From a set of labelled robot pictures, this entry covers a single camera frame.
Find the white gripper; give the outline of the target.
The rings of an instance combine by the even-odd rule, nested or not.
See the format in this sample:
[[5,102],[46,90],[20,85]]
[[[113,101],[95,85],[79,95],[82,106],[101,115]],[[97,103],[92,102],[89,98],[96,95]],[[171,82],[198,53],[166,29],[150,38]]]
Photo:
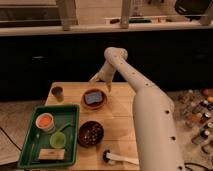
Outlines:
[[96,73],[89,82],[94,83],[102,80],[106,83],[108,92],[111,92],[111,82],[114,78],[115,72],[116,69],[109,62],[105,61],[99,72]]

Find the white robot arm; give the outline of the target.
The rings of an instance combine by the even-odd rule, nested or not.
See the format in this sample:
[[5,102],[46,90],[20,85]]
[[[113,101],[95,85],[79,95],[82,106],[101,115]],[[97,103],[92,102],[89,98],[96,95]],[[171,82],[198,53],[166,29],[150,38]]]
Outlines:
[[103,66],[90,81],[102,80],[111,91],[114,74],[118,71],[134,90],[132,110],[140,169],[185,171],[173,119],[174,102],[126,61],[126,49],[108,47],[104,57]]

